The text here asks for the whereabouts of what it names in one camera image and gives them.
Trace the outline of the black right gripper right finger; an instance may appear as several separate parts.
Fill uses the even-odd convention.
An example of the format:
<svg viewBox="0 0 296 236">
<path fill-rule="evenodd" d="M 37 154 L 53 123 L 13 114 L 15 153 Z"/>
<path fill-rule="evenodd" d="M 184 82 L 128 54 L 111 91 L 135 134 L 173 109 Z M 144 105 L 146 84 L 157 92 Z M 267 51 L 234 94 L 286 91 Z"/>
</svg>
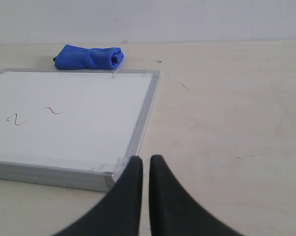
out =
<svg viewBox="0 0 296 236">
<path fill-rule="evenodd" d="M 241 235 L 188 194 L 162 155 L 153 155 L 150 159 L 149 219 L 153 236 Z"/>
</svg>

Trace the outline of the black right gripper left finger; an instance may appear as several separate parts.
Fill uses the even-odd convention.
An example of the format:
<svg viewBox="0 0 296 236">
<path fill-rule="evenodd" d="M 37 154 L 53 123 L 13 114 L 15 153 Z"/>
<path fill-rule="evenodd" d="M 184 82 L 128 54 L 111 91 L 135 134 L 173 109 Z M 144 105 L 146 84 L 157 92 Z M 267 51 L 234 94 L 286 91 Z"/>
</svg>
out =
<svg viewBox="0 0 296 236">
<path fill-rule="evenodd" d="M 143 162 L 132 156 L 113 188 L 57 236 L 137 236 L 142 207 Z"/>
</svg>

